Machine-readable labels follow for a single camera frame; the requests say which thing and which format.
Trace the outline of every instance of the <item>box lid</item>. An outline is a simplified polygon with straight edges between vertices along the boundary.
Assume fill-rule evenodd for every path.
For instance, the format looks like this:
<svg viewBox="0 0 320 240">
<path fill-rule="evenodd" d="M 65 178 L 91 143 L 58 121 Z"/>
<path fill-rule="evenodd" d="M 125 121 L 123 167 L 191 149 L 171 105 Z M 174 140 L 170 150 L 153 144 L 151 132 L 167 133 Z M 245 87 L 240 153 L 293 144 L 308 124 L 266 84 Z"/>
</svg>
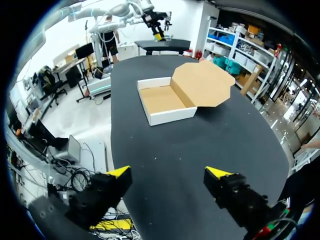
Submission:
<svg viewBox="0 0 320 240">
<path fill-rule="evenodd" d="M 185 63 L 177 67 L 172 81 L 195 107 L 216 107 L 230 98 L 235 78 L 210 61 Z"/>
</svg>

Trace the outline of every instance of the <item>teal bin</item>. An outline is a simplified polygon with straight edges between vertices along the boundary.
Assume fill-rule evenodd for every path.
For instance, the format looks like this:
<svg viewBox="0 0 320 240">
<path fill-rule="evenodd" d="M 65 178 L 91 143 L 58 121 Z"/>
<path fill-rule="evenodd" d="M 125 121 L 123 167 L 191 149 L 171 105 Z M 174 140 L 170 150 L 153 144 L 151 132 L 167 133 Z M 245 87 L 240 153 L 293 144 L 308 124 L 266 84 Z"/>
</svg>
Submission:
<svg viewBox="0 0 320 240">
<path fill-rule="evenodd" d="M 225 64 L 226 58 L 224 56 L 215 56 L 213 58 L 213 63 L 217 65 L 218 67 L 222 68 L 223 70 L 226 69 L 226 64 Z"/>
<path fill-rule="evenodd" d="M 234 75 L 240 74 L 241 67 L 240 67 L 239 63 L 237 63 L 237 62 L 235 62 L 235 61 L 233 61 L 232 59 L 229 59 L 229 58 L 226 58 L 224 63 L 226 64 L 225 70 L 229 74 L 234 74 Z"/>
<path fill-rule="evenodd" d="M 236 66 L 236 65 L 233 65 L 233 66 L 226 66 L 225 70 L 229 73 L 229 74 L 235 74 L 235 75 L 238 75 L 240 74 L 240 66 Z"/>
</svg>

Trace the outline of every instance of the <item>oval table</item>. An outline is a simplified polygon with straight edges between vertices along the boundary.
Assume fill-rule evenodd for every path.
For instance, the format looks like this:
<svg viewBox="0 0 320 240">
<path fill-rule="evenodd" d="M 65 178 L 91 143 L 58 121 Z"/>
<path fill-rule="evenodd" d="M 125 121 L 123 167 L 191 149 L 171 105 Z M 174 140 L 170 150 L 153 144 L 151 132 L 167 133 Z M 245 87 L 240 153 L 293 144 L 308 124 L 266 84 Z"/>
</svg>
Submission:
<svg viewBox="0 0 320 240">
<path fill-rule="evenodd" d="M 207 191 L 205 166 L 241 173 L 275 204 L 289 164 L 267 122 L 234 86 L 230 99 L 218 107 L 149 126 L 137 80 L 172 76 L 188 62 L 196 60 L 140 56 L 112 70 L 113 162 L 116 168 L 130 165 L 133 178 L 124 202 L 143 240 L 240 240 L 246 230 Z"/>
</svg>

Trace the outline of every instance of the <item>person's hand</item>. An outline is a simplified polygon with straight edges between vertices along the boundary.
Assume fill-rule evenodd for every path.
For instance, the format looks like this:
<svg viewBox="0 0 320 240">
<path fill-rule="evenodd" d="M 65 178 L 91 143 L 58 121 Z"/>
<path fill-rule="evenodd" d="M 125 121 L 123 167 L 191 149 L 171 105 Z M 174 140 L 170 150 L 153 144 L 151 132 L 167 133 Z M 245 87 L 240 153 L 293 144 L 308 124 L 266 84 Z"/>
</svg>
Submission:
<svg viewBox="0 0 320 240">
<path fill-rule="evenodd" d="M 304 145 L 301 146 L 301 150 L 302 150 L 302 151 L 305 151 L 305 150 L 307 150 L 308 148 L 309 148 L 309 147 L 308 147 L 307 144 L 304 144 Z"/>
</svg>

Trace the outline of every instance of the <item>open cardboard box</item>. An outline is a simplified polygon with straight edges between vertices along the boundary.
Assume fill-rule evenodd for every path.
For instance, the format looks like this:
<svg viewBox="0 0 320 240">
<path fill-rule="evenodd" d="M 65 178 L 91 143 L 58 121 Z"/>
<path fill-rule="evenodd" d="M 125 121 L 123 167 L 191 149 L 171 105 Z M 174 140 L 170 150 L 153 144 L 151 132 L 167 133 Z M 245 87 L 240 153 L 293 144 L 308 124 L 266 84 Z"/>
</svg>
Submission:
<svg viewBox="0 0 320 240">
<path fill-rule="evenodd" d="M 203 60 L 177 67 L 171 77 L 137 81 L 150 126 L 192 118 L 198 107 L 216 107 L 230 98 L 235 78 Z"/>
</svg>

